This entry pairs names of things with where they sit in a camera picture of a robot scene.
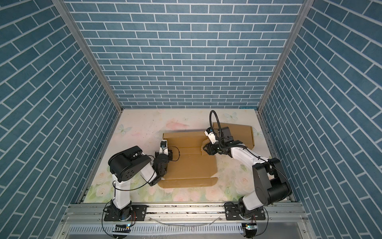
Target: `floral tablecloth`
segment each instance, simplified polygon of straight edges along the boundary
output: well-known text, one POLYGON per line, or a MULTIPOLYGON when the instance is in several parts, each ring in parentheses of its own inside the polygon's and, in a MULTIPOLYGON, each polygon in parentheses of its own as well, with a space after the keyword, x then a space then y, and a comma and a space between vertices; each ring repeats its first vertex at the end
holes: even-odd
MULTIPOLYGON (((270 157, 256 113, 252 109, 217 109, 220 122, 250 125, 253 128, 253 150, 270 157)), ((109 158, 120 151, 138 145, 145 154, 159 150, 165 132, 204 131, 209 127, 209 109, 137 109, 124 110, 117 128, 102 158, 84 203, 108 202, 114 195, 109 158)), ((254 190, 252 170, 227 155, 216 155, 218 178, 212 187, 163 189, 158 185, 131 191, 134 202, 208 202, 236 201, 254 190)), ((131 188, 144 184, 140 174, 132 178, 131 188)))

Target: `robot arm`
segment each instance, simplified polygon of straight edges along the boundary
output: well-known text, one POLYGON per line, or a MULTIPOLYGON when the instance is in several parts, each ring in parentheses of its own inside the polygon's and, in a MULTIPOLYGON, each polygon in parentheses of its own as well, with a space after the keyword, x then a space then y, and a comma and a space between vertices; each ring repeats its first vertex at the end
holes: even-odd
POLYGON ((131 179, 140 173, 146 184, 153 186, 166 174, 170 160, 172 151, 167 148, 167 140, 160 143, 159 152, 155 153, 152 165, 151 158, 138 146, 119 152, 109 159, 108 164, 114 180, 111 208, 120 221, 129 220, 132 216, 130 191, 135 189, 130 189, 131 179))
POLYGON ((291 187, 280 160, 260 156, 241 141, 234 140, 228 127, 221 128, 215 111, 210 112, 210 127, 204 133, 210 139, 210 143, 203 149, 209 155, 227 154, 253 170, 255 190, 239 199, 238 207, 242 217, 251 218, 257 208, 278 202, 291 194, 291 187), (217 134, 212 127, 212 114, 215 115, 219 126, 217 134), (274 175, 274 178, 269 179, 268 173, 274 175))

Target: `black mounting plate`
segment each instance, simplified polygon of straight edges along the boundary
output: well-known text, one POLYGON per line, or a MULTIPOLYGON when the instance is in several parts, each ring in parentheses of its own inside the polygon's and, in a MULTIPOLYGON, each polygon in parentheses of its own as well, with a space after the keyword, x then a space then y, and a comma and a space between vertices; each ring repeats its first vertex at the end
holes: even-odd
MULTIPOLYGON (((236 220, 251 220, 247 218, 243 218, 240 215, 239 207, 237 203, 227 203, 224 205, 225 209, 225 219, 227 221, 236 221, 236 220)), ((261 210, 256 210, 254 212, 255 219, 257 220, 265 220, 265 214, 263 209, 261 210)))
MULTIPOLYGON (((132 211, 135 212, 135 221, 144 221, 144 218, 146 216, 146 211, 147 211, 147 205, 132 205, 131 208, 132 208, 132 211)), ((105 213, 106 214, 105 214, 104 221, 121 222, 118 220, 118 215, 112 210, 111 205, 106 207, 105 213)))

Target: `cardboard box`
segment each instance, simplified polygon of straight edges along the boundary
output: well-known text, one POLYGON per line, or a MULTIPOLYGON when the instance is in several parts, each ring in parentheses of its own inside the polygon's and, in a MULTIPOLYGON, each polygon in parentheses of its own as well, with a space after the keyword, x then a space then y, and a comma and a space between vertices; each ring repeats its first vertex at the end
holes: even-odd
MULTIPOLYGON (((217 123, 214 122, 212 124, 215 132, 218 132, 218 126, 217 123)), ((250 150, 253 149, 255 146, 254 140, 253 140, 253 131, 252 126, 249 125, 235 125, 235 124, 227 124, 227 123, 220 123, 221 128, 228 127, 230 128, 231 135, 233 136, 233 140, 240 140, 247 146, 250 150)))
MULTIPOLYGON (((250 149, 254 147, 251 126, 226 123, 220 126, 229 127, 234 140, 242 141, 250 149)), ((216 122, 213 127, 217 132, 216 122)), ((161 188, 210 187, 217 183, 218 178, 212 177, 217 173, 216 158, 203 150, 210 142, 204 132, 164 133, 163 139, 173 152, 173 160, 178 158, 178 150, 171 146, 179 148, 180 158, 168 163, 167 174, 158 182, 161 188)))

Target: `white wire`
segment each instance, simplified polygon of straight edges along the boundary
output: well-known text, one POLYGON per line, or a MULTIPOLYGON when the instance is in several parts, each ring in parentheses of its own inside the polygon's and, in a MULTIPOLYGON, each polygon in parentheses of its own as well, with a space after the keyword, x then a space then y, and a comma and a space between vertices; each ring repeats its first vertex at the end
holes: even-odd
POLYGON ((195 227, 195 226, 206 226, 206 225, 211 225, 212 223, 216 222, 220 217, 216 218, 213 222, 211 223, 199 223, 199 224, 191 224, 191 225, 183 225, 183 224, 170 224, 170 223, 163 223, 163 222, 160 222, 158 220, 155 220, 153 218, 150 218, 151 220, 153 221, 156 221, 157 223, 160 223, 162 225, 165 225, 165 226, 181 226, 181 227, 185 227, 185 228, 190 228, 190 227, 195 227))

